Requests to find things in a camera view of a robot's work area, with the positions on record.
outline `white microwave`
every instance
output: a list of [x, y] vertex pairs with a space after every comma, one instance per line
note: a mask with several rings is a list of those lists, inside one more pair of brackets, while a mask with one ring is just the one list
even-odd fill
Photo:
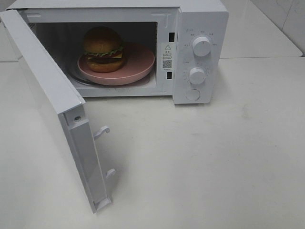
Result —
[[[93, 212], [111, 202], [83, 97], [171, 95], [175, 104], [208, 103], [228, 12], [219, 0], [17, 0], [0, 13], [38, 106], [51, 128], [63, 132]], [[101, 85], [77, 68], [82, 39], [106, 26], [124, 41], [148, 47], [152, 70], [131, 84]]]

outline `qr code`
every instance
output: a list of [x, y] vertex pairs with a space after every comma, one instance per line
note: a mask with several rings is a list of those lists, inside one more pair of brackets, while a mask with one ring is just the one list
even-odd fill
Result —
[[172, 68], [172, 61], [163, 61], [163, 68]]

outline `timer knob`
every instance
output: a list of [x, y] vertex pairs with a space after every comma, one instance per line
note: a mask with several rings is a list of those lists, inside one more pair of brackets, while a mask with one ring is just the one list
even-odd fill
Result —
[[192, 44], [196, 56], [205, 56], [211, 51], [211, 40], [207, 36], [197, 37]]
[[202, 84], [205, 81], [205, 72], [202, 68], [192, 68], [189, 73], [192, 84]]

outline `plate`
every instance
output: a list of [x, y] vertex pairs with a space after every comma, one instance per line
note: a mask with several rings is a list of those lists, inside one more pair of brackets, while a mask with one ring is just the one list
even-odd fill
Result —
[[152, 70], [155, 57], [153, 52], [144, 45], [126, 43], [123, 54], [127, 57], [126, 63], [123, 67], [111, 73], [97, 73], [92, 71], [87, 66], [84, 55], [78, 59], [77, 65], [80, 72], [88, 80], [109, 86], [136, 82], [148, 75]]

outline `burger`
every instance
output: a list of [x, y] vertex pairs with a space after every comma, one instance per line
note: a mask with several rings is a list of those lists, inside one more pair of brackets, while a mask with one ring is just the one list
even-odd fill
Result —
[[88, 67], [94, 72], [109, 73], [125, 63], [123, 41], [108, 27], [94, 27], [84, 36], [83, 48]]

